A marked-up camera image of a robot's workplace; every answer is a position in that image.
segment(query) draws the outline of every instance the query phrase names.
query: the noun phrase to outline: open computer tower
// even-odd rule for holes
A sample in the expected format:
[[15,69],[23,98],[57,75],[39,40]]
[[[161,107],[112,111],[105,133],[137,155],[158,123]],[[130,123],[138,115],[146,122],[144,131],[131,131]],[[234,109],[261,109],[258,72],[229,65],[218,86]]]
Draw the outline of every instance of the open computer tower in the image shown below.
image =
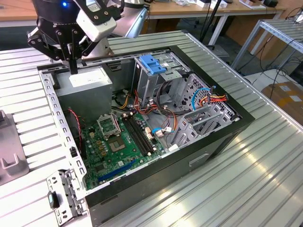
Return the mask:
[[58,225],[98,226],[220,152],[254,118],[178,47],[38,67],[71,167],[47,178]]

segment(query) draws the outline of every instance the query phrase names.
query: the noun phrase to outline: blue drive bay latch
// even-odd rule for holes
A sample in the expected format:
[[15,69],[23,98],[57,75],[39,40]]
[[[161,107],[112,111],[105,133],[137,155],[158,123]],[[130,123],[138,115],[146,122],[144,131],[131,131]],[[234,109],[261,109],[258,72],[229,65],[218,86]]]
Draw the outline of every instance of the blue drive bay latch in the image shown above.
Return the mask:
[[163,68],[157,59],[154,59],[153,56],[151,56],[150,54],[148,55],[143,55],[140,56],[139,58],[142,62],[142,64],[147,68],[147,70],[152,74],[159,74],[159,73],[163,73],[166,72],[166,69]]

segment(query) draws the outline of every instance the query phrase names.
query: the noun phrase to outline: slotted aluminum surface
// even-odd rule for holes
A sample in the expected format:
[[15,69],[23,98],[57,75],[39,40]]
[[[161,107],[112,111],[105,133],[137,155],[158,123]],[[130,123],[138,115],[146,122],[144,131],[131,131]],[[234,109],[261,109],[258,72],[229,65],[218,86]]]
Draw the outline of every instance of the slotted aluminum surface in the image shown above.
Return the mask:
[[260,27],[303,53],[303,24],[293,20],[263,20]]
[[[115,53],[178,45],[244,106],[255,122],[225,151],[103,226],[295,226],[303,220],[303,134],[190,35],[180,31],[109,41]],[[0,108],[14,115],[30,173],[0,187],[0,226],[56,226],[45,178],[68,167],[29,49],[0,52]],[[89,218],[69,226],[91,226]]]

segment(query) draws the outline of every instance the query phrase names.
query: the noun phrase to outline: pci slot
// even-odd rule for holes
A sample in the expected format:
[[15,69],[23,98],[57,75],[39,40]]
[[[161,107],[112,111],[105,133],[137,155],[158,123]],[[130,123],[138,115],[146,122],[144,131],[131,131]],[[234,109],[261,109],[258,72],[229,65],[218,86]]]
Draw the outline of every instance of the pci slot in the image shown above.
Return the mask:
[[132,116],[128,116],[122,119],[123,124],[127,128],[134,142],[138,146],[141,154],[147,156],[148,153],[153,153],[153,149],[141,129],[139,128],[137,122]]
[[136,159],[131,161],[130,163],[128,163],[128,164],[126,164],[126,165],[124,165],[124,166],[122,166],[122,167],[120,167],[120,168],[118,168],[118,169],[116,169],[116,170],[114,170],[110,173],[108,173],[108,174],[105,174],[104,176],[98,177],[98,181],[101,182],[101,181],[107,180],[108,178],[111,178],[111,177],[113,177],[113,176],[115,176],[115,175],[117,175],[117,174],[119,174],[123,171],[126,171],[126,170],[130,169],[135,162],[136,162]]

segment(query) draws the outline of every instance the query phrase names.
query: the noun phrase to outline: cardboard box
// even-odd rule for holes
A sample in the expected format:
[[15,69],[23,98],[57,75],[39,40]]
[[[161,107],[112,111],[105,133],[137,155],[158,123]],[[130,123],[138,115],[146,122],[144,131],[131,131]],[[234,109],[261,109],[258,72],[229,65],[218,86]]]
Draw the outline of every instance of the cardboard box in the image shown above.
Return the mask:
[[249,6],[259,6],[261,5],[259,0],[243,0],[243,2]]
[[[214,9],[214,7],[216,6],[216,4],[217,4],[217,0],[212,0],[211,4],[210,4],[210,8]],[[219,8],[226,8],[226,7],[227,7],[227,3],[224,0],[222,0],[221,3],[220,3],[220,5],[219,5]]]
[[211,0],[197,0],[196,4],[200,7],[209,7]]
[[[268,98],[272,86],[271,84],[262,90]],[[303,125],[303,91],[293,82],[275,84],[271,100]]]

